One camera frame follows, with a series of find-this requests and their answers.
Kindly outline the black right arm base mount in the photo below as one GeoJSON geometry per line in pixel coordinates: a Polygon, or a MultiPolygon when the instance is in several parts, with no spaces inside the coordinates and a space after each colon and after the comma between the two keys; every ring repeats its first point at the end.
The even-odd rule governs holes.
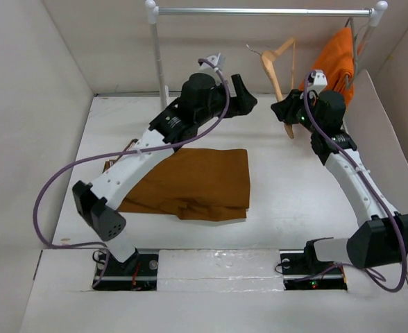
{"type": "Polygon", "coordinates": [[[282,276],[285,290],[348,290],[343,269],[317,259],[314,244],[318,240],[308,241],[302,250],[280,250],[275,272],[282,276]]]}

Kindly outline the wooden hanger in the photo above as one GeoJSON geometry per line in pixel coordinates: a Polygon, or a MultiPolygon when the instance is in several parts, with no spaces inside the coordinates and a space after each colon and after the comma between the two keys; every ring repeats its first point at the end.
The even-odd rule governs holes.
{"type": "Polygon", "coordinates": [[[246,47],[249,51],[257,54],[260,56],[260,60],[262,63],[262,68],[267,75],[268,79],[270,80],[277,102],[281,102],[284,100],[284,96],[281,90],[280,81],[278,79],[278,75],[276,74],[276,70],[274,67],[274,62],[289,48],[292,48],[292,62],[291,62],[291,89],[294,88],[295,83],[295,62],[296,62],[296,39],[295,37],[290,37],[286,42],[280,45],[275,50],[265,50],[262,53],[259,51],[253,50],[248,44],[246,47]]]}

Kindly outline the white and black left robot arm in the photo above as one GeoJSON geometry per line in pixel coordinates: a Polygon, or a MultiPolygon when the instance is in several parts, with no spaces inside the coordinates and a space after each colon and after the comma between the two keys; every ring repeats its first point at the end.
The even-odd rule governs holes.
{"type": "Polygon", "coordinates": [[[127,193],[157,164],[195,139],[209,120],[244,116],[257,105],[241,76],[234,74],[231,79],[234,96],[225,82],[204,73],[192,74],[180,96],[150,122],[133,150],[95,180],[79,180],[72,187],[78,213],[106,244],[118,273],[129,275],[137,265],[138,251],[118,211],[127,193]]]}

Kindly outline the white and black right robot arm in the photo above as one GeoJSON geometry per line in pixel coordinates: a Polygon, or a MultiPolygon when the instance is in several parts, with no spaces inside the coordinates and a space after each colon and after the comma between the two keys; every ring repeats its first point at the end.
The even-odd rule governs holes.
{"type": "Polygon", "coordinates": [[[328,262],[373,268],[405,264],[408,253],[408,214],[399,213],[382,195],[362,164],[357,145],[343,128],[346,104],[338,92],[312,92],[308,101],[297,89],[272,111],[285,124],[301,124],[311,132],[311,146],[334,176],[357,219],[357,231],[347,239],[328,237],[308,241],[303,265],[319,273],[328,262]]]}

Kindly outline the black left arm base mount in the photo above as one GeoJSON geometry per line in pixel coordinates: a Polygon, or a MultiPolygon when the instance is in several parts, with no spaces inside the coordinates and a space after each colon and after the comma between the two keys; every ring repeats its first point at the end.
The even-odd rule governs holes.
{"type": "Polygon", "coordinates": [[[110,256],[104,266],[107,254],[96,250],[92,260],[96,264],[93,290],[96,291],[155,291],[158,281],[159,252],[137,253],[124,263],[110,256]]]}

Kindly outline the brown trousers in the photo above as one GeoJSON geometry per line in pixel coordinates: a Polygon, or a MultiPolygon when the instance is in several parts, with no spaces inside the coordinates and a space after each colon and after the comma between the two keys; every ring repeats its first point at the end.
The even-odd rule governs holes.
{"type": "Polygon", "coordinates": [[[119,211],[221,222],[246,218],[249,207],[247,150],[182,148],[147,173],[119,211]]]}

